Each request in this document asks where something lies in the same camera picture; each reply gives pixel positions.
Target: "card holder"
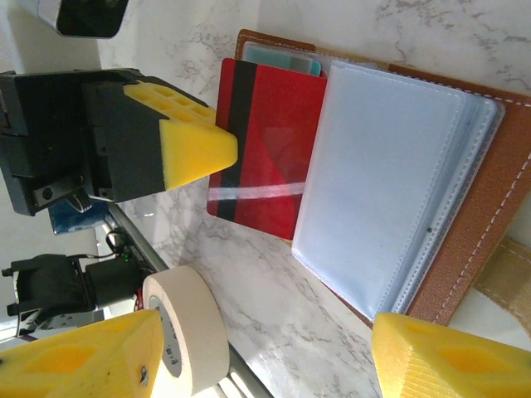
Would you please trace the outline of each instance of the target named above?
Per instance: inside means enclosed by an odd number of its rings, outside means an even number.
[[[440,249],[407,310],[415,318],[448,324],[531,189],[531,97],[246,29],[238,35],[237,59],[249,41],[350,62],[372,62],[380,70],[454,87],[504,104],[505,115],[498,132],[460,209],[453,219],[450,217],[450,229],[437,243]],[[350,308],[371,325],[355,308]]]
[[[369,320],[405,312],[499,111],[492,99],[334,61],[294,256]]]

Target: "masking tape roll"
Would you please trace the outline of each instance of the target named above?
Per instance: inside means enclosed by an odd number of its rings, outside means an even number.
[[[229,370],[227,332],[207,284],[180,266],[144,281],[144,306],[157,309],[163,323],[163,365],[182,396],[215,386]]]

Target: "marble surface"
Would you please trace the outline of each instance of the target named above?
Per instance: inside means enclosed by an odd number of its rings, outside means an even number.
[[[104,67],[134,66],[215,105],[243,27],[531,93],[527,1],[132,0]],[[232,345],[278,397],[379,396],[370,331],[281,240],[205,212],[207,180],[124,204],[170,266],[191,265]]]

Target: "card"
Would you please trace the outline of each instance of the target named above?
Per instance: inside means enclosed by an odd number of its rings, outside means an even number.
[[[211,175],[207,211],[292,240],[327,80],[225,59],[216,125],[238,161]]]

